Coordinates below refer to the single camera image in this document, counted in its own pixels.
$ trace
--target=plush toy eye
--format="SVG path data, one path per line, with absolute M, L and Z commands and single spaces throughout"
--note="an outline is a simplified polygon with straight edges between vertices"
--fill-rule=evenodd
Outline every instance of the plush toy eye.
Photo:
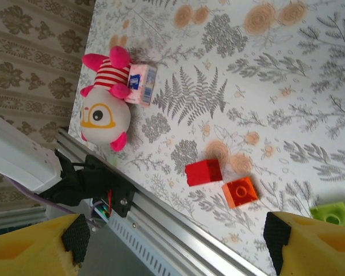
M 102 113 L 101 110 L 96 110 L 92 114 L 93 120 L 95 120 L 95 121 L 100 121 L 103 118 L 103 116 L 104 116 L 104 114 Z

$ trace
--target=pink plush ear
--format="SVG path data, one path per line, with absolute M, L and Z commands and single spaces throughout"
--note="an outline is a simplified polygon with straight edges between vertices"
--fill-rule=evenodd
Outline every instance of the pink plush ear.
M 123 83 L 116 83 L 109 90 L 110 94 L 118 99 L 125 99 L 130 93 L 130 89 Z
M 83 97 L 86 97 L 88 95 L 88 93 L 92 90 L 92 88 L 93 88 L 93 85 L 87 86 L 80 91 L 80 94 Z
M 118 152 L 121 151 L 125 145 L 127 144 L 128 138 L 127 134 L 123 132 L 118 139 L 110 144 L 113 151 Z
M 105 59 L 108 59 L 108 56 L 99 55 L 97 53 L 88 53 L 84 55 L 82 58 L 82 62 L 87 66 L 89 69 L 97 72 L 99 67 L 101 66 L 102 62 Z
M 114 46 L 110 49 L 110 61 L 113 67 L 124 68 L 131 62 L 131 56 L 123 47 Z

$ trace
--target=small pink box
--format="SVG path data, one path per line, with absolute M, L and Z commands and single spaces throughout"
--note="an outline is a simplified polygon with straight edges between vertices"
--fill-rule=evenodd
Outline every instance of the small pink box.
M 149 106 L 152 98 L 157 69 L 147 64 L 133 64 L 128 77 L 128 87 L 131 90 L 125 102 Z

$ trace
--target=green lego brick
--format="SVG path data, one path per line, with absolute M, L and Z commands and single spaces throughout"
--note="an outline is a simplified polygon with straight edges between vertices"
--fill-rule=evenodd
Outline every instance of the green lego brick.
M 312 217 L 316 220 L 345 226 L 344 202 L 315 206 L 309 208 L 309 211 Z

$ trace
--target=plush toy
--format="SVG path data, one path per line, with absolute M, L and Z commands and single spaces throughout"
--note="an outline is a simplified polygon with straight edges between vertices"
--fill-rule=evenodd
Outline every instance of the plush toy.
M 80 113 L 82 139 L 96 145 L 110 144 L 114 151 L 121 151 L 131 121 L 124 101 L 130 93 L 127 81 L 131 57 L 123 47 L 115 46 L 109 56 L 90 53 L 82 62 L 96 72 L 94 84 L 80 91 L 84 97 Z

